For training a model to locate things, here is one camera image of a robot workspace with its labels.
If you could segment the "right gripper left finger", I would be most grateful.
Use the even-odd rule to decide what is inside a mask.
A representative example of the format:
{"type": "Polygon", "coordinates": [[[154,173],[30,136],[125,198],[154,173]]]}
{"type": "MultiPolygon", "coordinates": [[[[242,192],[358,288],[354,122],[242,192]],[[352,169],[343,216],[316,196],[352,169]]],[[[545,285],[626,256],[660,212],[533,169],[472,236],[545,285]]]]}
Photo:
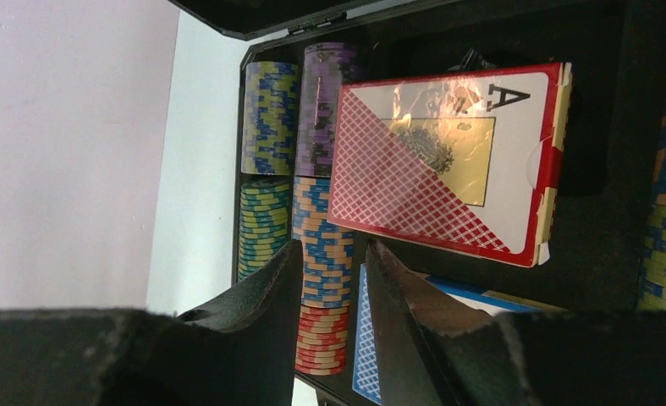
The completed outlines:
{"type": "Polygon", "coordinates": [[[288,405],[302,246],[172,317],[0,310],[0,405],[288,405]]]}

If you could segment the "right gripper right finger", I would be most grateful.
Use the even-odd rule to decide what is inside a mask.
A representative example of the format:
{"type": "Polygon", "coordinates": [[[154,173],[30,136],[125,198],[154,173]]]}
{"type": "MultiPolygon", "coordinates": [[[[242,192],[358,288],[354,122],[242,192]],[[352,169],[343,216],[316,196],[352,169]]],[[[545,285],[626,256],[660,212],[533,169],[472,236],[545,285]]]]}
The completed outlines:
{"type": "Polygon", "coordinates": [[[366,247],[385,405],[666,405],[666,311],[489,315],[366,247]]]}

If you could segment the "red playing card box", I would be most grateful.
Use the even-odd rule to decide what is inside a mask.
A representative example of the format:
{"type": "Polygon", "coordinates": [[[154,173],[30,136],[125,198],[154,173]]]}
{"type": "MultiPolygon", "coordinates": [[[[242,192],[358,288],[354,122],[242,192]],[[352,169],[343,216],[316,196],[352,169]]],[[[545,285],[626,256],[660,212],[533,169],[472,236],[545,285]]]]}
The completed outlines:
{"type": "Polygon", "coordinates": [[[545,63],[344,85],[328,220],[531,268],[550,230],[573,84],[545,63]]]}

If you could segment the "black poker set case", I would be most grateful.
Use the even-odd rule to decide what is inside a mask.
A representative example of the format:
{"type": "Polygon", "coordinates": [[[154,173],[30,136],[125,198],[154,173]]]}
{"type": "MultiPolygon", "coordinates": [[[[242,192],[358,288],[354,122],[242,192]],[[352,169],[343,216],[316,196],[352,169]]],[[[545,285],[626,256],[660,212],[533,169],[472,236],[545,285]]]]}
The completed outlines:
{"type": "Polygon", "coordinates": [[[537,270],[383,239],[411,271],[498,288],[564,311],[634,311],[666,80],[666,1],[406,1],[345,19],[354,1],[181,1],[215,31],[258,39],[246,59],[298,58],[338,36],[372,48],[375,79],[440,73],[474,47],[495,63],[572,63],[571,119],[537,270]]]}

